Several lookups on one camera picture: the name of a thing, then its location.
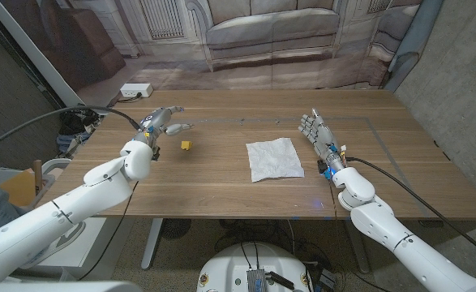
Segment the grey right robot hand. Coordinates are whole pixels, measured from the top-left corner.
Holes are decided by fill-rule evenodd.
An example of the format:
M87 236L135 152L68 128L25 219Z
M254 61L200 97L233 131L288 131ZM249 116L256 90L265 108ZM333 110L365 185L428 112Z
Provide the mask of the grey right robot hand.
M326 179L331 180L338 171L345 168L337 148L337 138L324 124L324 119L316 108L311 110L311 116L302 116L298 130L307 137L316 154L326 165L326 170L323 170Z

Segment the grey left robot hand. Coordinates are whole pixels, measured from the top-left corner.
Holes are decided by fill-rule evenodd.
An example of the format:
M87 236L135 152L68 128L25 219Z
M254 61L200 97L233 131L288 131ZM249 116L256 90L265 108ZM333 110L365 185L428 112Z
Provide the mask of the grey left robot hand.
M160 134L177 135L181 131L189 130L194 127L194 125L190 123L167 125L172 114L182 111L183 108L181 106L157 108L140 122L140 129L133 140L143 142L152 149L153 161L157 161L160 156L160 147L157 146L157 138Z

